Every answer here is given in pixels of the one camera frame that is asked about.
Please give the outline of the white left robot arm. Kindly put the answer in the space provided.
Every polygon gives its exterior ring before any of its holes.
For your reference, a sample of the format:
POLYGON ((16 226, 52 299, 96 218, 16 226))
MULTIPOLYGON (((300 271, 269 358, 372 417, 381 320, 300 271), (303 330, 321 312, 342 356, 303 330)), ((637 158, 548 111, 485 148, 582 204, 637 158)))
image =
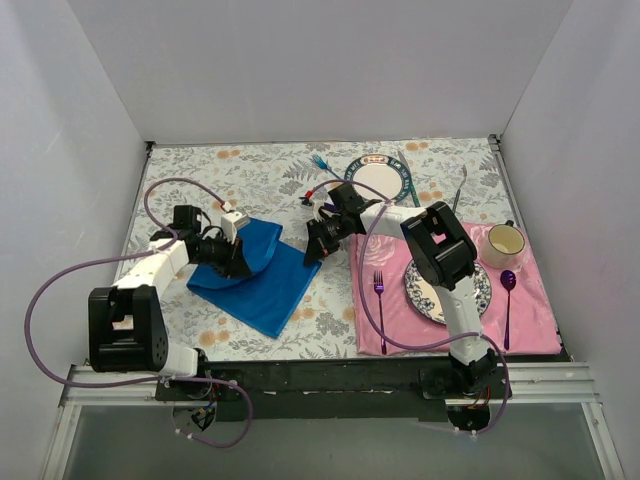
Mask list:
POLYGON ((239 231, 249 217, 236 210, 218 225, 195 206, 174 208, 173 222, 156 232, 148 255, 110 287, 94 289, 88 298, 89 360, 96 372, 152 372, 178 377, 178 387, 193 400, 213 386, 200 367, 204 354, 169 340, 161 297, 176 275, 190 264, 209 266, 224 279, 252 276, 239 231))

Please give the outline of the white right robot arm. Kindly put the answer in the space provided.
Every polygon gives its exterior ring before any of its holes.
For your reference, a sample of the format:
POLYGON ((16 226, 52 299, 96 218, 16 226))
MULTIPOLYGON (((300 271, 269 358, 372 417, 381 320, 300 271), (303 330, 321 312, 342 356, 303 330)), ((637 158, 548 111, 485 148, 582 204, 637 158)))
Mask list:
POLYGON ((497 368, 500 353, 483 333, 474 297, 473 273, 477 249, 451 208, 438 201, 428 207, 402 207, 371 189, 375 199, 359 195, 356 181, 339 180, 329 190, 332 208, 313 200, 318 187, 300 198, 313 210, 306 222, 307 244, 304 264, 324 260, 351 235, 365 237, 366 249, 373 233, 403 240, 418 273, 434 289, 446 319, 448 337, 426 345, 402 344, 388 337, 383 323, 373 319, 364 293, 364 264, 359 264, 359 296, 365 315, 376 334, 387 345, 407 351, 430 351, 449 347, 450 367, 444 381, 464 397, 487 390, 497 368))

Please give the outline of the blue satin napkin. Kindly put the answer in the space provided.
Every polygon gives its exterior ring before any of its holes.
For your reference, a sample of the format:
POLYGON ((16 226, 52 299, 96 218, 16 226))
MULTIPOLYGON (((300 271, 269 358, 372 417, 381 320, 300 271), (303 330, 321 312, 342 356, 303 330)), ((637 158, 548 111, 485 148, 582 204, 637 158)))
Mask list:
POLYGON ((258 332, 278 337, 321 267, 318 261, 306 266, 304 254, 280 240, 282 230, 252 218, 239 231, 252 276, 225 279, 200 265, 187 288, 258 332))

